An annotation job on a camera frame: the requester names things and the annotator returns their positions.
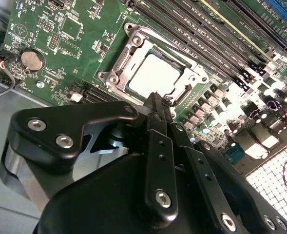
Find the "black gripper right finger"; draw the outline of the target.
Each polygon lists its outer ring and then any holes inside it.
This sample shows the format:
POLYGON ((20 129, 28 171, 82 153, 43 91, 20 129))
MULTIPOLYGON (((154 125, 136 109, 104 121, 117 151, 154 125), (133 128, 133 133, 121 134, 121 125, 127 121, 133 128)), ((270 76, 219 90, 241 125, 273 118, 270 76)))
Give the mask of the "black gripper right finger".
POLYGON ((287 221, 206 141, 191 143, 161 101, 164 234, 287 234, 287 221))

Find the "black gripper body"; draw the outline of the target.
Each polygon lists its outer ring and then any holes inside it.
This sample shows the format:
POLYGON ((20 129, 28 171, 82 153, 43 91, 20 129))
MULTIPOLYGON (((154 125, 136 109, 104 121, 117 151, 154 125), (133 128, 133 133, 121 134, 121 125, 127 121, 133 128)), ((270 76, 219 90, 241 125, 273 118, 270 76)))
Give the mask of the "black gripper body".
POLYGON ((46 205, 39 234, 211 234, 204 201, 185 171, 176 168, 178 216, 154 228, 143 213, 145 159, 123 156, 59 191, 46 205))

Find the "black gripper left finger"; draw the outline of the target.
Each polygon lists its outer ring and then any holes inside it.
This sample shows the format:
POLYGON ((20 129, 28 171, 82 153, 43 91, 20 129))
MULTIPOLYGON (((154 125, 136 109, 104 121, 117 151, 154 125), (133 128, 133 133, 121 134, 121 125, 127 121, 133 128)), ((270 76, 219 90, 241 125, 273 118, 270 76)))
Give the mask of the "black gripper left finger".
POLYGON ((4 184, 43 213, 62 189, 123 156, 145 159, 141 208, 152 222, 166 222, 161 207, 169 142, 159 94, 142 106, 124 101, 26 109, 10 120, 0 164, 4 184))

